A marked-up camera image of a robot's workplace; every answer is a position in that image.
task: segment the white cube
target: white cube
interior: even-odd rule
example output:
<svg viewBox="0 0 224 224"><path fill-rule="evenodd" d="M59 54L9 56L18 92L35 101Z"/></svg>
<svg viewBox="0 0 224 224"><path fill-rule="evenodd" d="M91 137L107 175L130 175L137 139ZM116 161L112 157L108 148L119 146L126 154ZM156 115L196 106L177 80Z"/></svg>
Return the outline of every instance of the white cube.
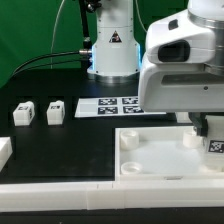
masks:
<svg viewBox="0 0 224 224"><path fill-rule="evenodd" d="M12 145L10 138L0 138L0 171L5 166L12 154Z"/></svg>
<svg viewBox="0 0 224 224"><path fill-rule="evenodd" d="M28 126L35 116L33 102L20 103L13 112L15 126Z"/></svg>
<svg viewBox="0 0 224 224"><path fill-rule="evenodd" d="M50 103L47 110L48 125L61 125L65 117L65 105L62 101Z"/></svg>

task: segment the black cable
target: black cable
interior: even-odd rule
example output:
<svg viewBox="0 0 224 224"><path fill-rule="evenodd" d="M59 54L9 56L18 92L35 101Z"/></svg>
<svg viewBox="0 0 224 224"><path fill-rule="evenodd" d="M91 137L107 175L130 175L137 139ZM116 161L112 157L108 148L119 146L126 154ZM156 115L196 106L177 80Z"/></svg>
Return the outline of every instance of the black cable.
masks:
<svg viewBox="0 0 224 224"><path fill-rule="evenodd" d="M17 67L13 74L19 72L20 70L22 70L22 68L24 68L25 66L33 63L33 62L36 62L36 61L39 61L39 60L42 60L42 59L46 59L46 58L55 58L55 57L62 57L62 56L68 56L68 55L75 55L75 54L79 54L79 51L70 51L70 52L61 52L61 53L52 53L52 54L45 54L45 55L41 55L41 56L38 56L38 57L35 57L35 58L32 58L26 62L24 62L22 65L20 65L19 67Z"/></svg>
<svg viewBox="0 0 224 224"><path fill-rule="evenodd" d="M89 35L89 26L88 26L88 20L86 15L86 6L84 0L79 0L79 8L80 8L80 14L81 14L81 21L82 21L82 32L83 32L83 47L84 48L92 48L92 42L90 40Z"/></svg>
<svg viewBox="0 0 224 224"><path fill-rule="evenodd" d="M71 63L71 62L81 62L81 61L88 61L88 59L73 59L73 60L68 60L68 61L59 61L59 62L53 62L53 63L46 63L46 64L41 64L41 65L35 65L29 68L25 68L22 69L20 71L17 72L13 72L13 74L11 75L10 79L17 76L19 73L21 72L25 72L31 69L35 69L35 68L40 68L40 67L44 67L44 66L48 66L48 65L58 65L58 64L64 64L64 63Z"/></svg>

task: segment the black tabletop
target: black tabletop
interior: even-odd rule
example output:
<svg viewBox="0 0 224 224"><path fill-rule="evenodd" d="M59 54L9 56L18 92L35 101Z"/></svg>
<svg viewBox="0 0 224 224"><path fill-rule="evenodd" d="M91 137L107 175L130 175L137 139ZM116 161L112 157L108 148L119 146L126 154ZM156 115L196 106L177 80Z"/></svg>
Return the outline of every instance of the black tabletop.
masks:
<svg viewBox="0 0 224 224"><path fill-rule="evenodd" d="M115 128L174 124L172 116L75 119L79 98L137 96L138 82L106 85L80 70L30 71L0 90L0 137L13 139L14 152L0 172L0 184L114 180ZM63 126L48 126L50 102L65 102ZM35 118L15 127L13 111L32 101Z"/></svg>
<svg viewBox="0 0 224 224"><path fill-rule="evenodd" d="M115 128L176 125L172 115L75 119L78 99L136 96L138 83L109 86L87 80L80 70L23 73L0 89L0 137L13 139L13 155L0 184L114 180ZM65 102L63 126L47 125L49 103ZM15 127L12 113L33 101L30 127ZM0 213L0 223L223 223L223 208L125 209Z"/></svg>

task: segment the green backdrop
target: green backdrop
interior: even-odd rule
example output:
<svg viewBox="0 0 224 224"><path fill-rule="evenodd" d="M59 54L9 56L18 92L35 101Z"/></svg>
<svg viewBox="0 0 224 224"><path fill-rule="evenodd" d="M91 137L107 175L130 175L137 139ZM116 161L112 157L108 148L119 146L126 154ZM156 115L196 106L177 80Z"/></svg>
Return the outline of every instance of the green backdrop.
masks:
<svg viewBox="0 0 224 224"><path fill-rule="evenodd" d="M51 51L53 27L62 0L1 0L0 4L0 87L24 61ZM155 20L187 6L187 0L138 0L146 27ZM95 15L88 15L91 38L96 39ZM135 16L135 38L144 46L145 33ZM82 48L78 1L66 0L56 33L54 52ZM80 64L54 68L79 67Z"/></svg>

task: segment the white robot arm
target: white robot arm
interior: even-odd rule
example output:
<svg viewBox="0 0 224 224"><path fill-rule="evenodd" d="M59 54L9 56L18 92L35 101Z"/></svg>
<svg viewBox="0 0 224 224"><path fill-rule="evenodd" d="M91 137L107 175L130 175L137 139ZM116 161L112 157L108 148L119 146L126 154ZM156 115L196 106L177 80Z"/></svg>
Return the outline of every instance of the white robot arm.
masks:
<svg viewBox="0 0 224 224"><path fill-rule="evenodd" d="M153 23L139 81L144 111L224 110L224 2L190 0Z"/></svg>

